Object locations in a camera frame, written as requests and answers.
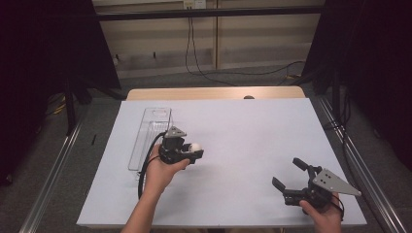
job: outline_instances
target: human hand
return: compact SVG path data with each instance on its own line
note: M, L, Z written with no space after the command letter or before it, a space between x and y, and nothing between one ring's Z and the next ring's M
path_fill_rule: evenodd
M332 202L339 206L339 194L333 192ZM315 222L315 231L318 233L340 233L341 213L332 205L327 205L321 212L318 212L307 201L300 201L299 205Z
M189 165L189 160L184 159L175 164L166 164L158 157L160 145L154 145L152 154L148 161L151 161L146 172L146 182L144 193L160 195L164 188L170 184L173 176Z

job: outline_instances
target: metal bar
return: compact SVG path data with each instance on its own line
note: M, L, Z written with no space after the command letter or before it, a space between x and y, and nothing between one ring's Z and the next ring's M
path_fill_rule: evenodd
M320 102L330 122L335 122L329 102L325 97L321 98ZM343 142L343 130L340 127L336 127L335 133L339 137L340 141ZM407 232L398 214L396 213L394 206L391 204L384 191L373 178L372 174L361 158L361 154L358 152L357 148L348 135L345 136L345 141L348 157L350 158L352 164L360 175L360 178L363 181L366 189L368 190L368 193L371 195L376 207L379 209L382 217L391 229L391 232Z
M270 15L302 15L320 14L326 11L351 10L351 6L325 7L277 7L277 8L241 8L241 9L199 9L199 10L173 10L173 11L150 11L150 12L128 12L128 13L99 13L96 15L67 15L46 16L44 19L71 19L71 20L133 20L133 19L156 19L156 18L181 18L181 17L242 17L242 16L270 16Z
M73 129L73 132L70 136L66 137L64 144L57 156L54 165L51 168L48 178L46 179L45 184L43 185L42 190L35 203L33 204L27 218L25 219L22 227L20 228L19 233L34 233L37 230L37 227L42 219L43 213L48 206L49 200L52 197L52 191L54 190L55 185L57 184L60 173L63 169L65 161L70 154L70 151L73 145L76 142L77 136L79 135L82 123L86 116L87 106L83 106L78 113L80 114L79 121L76 127Z

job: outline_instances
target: gray floor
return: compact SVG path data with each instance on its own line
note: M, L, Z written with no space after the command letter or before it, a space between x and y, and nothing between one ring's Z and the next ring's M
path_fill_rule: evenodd
M291 67L290 74L298 74L301 67L301 64ZM276 68L260 67L236 69L235 71L264 73L273 70ZM283 70L270 75L215 74L208 75L208 78L236 85L278 85L284 80L285 75L285 70ZM121 83L122 93L127 93L129 89L136 87L226 86L226 84L211 82L204 77L190 74L127 79L121 80ZM316 96L310 83L303 85L302 88L310 97L320 122L328 123L329 119L322 109L320 98L329 98L330 91L325 96ZM89 230L75 224L120 107L120 101L93 90L91 93L94 99L89 106L77 105L78 113L85 110L85 121L76 144L63 166L64 169L58 177L58 184L54 188L48 206L41 213L42 220L36 232L118 232L118 230ZM66 127L64 111L60 115L46 117L29 154L25 156L24 161L14 173L14 183L11 186L0 187L0 232L20 230L66 139ZM412 173L397 160L391 146L384 139L376 136L373 125L357 108L356 103L352 105L352 117L347 130L374 179L387 195L402 222L407 229L412 229L412 223L409 221L412 219L412 199L410 198L412 196ZM352 178L335 132L327 130L326 135L348 179L353 183L358 183L364 194L363 197L358 198L358 201L368 224L345 228L344 232L391 232L372 197L365 191L365 185L359 175L355 172ZM311 228L287 230L287 232L311 231Z

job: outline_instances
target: person's left hand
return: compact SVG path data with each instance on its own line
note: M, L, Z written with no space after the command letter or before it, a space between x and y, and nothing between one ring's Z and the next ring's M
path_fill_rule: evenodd
M180 170L185 169L189 165L189 160L184 159L175 164L166 164L158 157L158 148L160 145L154 145L152 154L149 157L150 162L146 171L146 183L144 193L151 192L161 194L166 186L170 184L173 176Z

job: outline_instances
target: transparent plastic tray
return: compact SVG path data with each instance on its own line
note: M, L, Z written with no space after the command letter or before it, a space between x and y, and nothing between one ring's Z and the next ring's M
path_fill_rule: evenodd
M137 174L141 171L143 162L155 137L159 133L165 132L172 125L172 110L170 108L145 109L133 153L128 164L130 171L135 171Z

